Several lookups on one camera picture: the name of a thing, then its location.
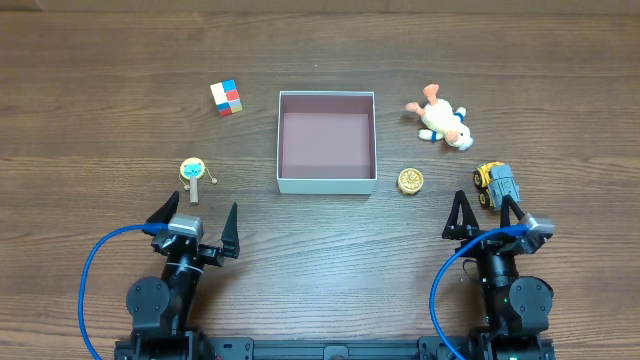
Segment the yellow grey toy truck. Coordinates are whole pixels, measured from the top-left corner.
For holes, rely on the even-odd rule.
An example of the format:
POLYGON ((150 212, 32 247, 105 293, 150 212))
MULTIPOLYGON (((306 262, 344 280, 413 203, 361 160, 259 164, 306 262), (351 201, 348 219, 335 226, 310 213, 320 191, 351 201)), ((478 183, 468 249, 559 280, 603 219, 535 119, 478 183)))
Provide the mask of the yellow grey toy truck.
POLYGON ((489 162, 479 165, 474 170, 472 179, 479 191, 478 199, 482 208, 499 210, 506 195, 510 195, 516 203, 521 201, 520 188, 511 167, 506 163, 489 162))

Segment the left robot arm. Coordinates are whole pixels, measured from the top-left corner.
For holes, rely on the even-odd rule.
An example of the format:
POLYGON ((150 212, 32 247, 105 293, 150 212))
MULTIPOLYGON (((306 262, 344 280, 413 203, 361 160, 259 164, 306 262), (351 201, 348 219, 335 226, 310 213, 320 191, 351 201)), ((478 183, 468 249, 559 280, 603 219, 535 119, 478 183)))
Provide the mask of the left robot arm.
POLYGON ((199 217, 179 214, 179 193, 145 221, 154 252, 166 257, 162 274, 137 280, 128 290, 126 307, 132 316, 130 339, 115 343, 115 360, 204 360, 220 355, 209 337, 188 321, 196 290, 207 265, 221 267, 240 254, 238 206, 232 205, 220 247, 202 242, 199 217))

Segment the white box, maroon inside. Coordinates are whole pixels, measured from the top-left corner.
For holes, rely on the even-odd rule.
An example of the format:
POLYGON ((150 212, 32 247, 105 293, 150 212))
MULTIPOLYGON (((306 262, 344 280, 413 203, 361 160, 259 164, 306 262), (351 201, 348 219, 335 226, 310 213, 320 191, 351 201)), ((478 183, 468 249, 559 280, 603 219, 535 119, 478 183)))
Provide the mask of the white box, maroon inside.
POLYGON ((369 196, 377 170, 373 92, 279 94, 276 180, 282 194, 369 196))

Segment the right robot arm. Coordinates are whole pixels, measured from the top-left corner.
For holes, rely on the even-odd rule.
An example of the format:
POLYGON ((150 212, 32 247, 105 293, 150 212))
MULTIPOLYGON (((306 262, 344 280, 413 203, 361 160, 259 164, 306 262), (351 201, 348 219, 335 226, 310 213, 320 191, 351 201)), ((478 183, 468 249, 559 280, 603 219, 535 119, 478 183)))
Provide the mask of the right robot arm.
POLYGON ((540 334, 549 328, 554 291, 544 280, 521 276, 518 255, 536 253, 553 236, 551 220, 524 212, 507 196, 500 210, 500 225, 482 230, 464 191, 455 193, 442 237, 458 240, 460 247, 436 274, 429 293, 429 314, 449 359, 552 359, 550 340, 540 334), (476 265, 486 325, 453 342, 436 315, 437 289, 446 271, 460 258, 476 265))

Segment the wooden cat rattle drum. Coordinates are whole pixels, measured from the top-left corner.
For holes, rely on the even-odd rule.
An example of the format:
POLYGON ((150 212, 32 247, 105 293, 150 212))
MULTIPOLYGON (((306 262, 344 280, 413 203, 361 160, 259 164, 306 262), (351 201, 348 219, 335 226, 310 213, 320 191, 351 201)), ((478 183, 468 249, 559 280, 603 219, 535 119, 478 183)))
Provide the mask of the wooden cat rattle drum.
POLYGON ((179 180, 189 193, 189 203, 192 206, 199 204, 198 181, 204 176, 208 176, 213 185, 218 183, 218 179, 212 176, 204 161, 198 157, 185 159, 179 167, 179 180))

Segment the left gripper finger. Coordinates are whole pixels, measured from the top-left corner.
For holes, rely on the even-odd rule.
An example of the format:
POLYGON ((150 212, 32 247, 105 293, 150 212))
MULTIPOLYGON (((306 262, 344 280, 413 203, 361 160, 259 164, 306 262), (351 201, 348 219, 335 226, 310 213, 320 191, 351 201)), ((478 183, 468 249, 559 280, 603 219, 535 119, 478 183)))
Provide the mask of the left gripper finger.
POLYGON ((237 259, 240 254, 237 221, 238 205, 236 202, 234 202, 229 211, 224 229, 221 234, 221 242, 223 244, 222 252, 227 258, 237 259))
POLYGON ((168 224, 176 214, 180 200, 180 193, 174 191, 169 199, 156 210, 147 220, 147 223, 168 224))

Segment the multicolour puzzle cube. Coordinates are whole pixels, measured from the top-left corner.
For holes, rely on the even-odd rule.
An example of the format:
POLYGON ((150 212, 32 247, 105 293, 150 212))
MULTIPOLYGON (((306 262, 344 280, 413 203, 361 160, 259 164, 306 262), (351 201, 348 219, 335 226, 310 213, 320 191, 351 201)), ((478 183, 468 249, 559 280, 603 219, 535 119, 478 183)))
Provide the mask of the multicolour puzzle cube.
POLYGON ((243 110, 243 106, 234 80, 229 79, 210 86, 218 113, 229 116, 243 110))

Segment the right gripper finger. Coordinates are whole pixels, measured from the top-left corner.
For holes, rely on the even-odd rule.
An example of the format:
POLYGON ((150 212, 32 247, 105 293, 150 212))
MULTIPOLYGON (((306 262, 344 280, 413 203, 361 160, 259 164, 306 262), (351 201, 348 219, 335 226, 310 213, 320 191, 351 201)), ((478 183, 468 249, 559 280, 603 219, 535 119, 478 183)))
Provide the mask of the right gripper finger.
POLYGON ((518 203, 512 198, 511 195, 504 195, 501 202, 500 209, 500 227, 506 228, 511 226, 510 217, 511 214, 520 221, 525 217, 524 211, 518 206, 518 203))
POLYGON ((442 232, 443 239, 470 240, 480 233, 479 223, 463 190, 453 199, 451 212, 442 232))

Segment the plush duck toy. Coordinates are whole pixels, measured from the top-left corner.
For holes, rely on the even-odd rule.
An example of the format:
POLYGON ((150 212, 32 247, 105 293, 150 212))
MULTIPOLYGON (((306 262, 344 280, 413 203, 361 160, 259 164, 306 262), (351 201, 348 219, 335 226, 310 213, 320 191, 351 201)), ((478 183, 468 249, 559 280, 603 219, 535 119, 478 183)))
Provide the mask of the plush duck toy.
POLYGON ((447 100, 438 97, 438 90, 438 84, 427 85, 423 89, 427 103, 421 106, 418 102, 411 102, 405 105, 405 109, 417 114, 426 126, 418 132, 419 139, 431 142, 443 140, 449 146, 465 151, 474 143, 471 131, 465 124, 466 109, 459 107, 454 110, 447 100))

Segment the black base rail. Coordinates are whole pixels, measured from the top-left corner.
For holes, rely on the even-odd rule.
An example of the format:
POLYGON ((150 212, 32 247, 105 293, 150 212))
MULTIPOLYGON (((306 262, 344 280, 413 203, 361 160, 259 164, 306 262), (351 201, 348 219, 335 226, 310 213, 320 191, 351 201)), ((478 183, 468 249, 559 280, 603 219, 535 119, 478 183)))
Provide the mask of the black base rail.
MULTIPOLYGON (((210 345, 204 347, 205 355, 198 359, 214 360, 453 360, 457 359, 451 350, 436 337, 421 337, 419 340, 362 340, 355 342, 336 341, 254 341, 251 338, 209 339, 210 345)), ((143 355, 134 354, 134 345, 116 342, 114 359, 196 359, 186 355, 186 346, 179 345, 177 350, 161 347, 159 352, 147 351, 143 355)), ((533 350, 506 350, 499 348, 494 359, 555 360, 555 350, 551 340, 542 342, 541 353, 533 350)))

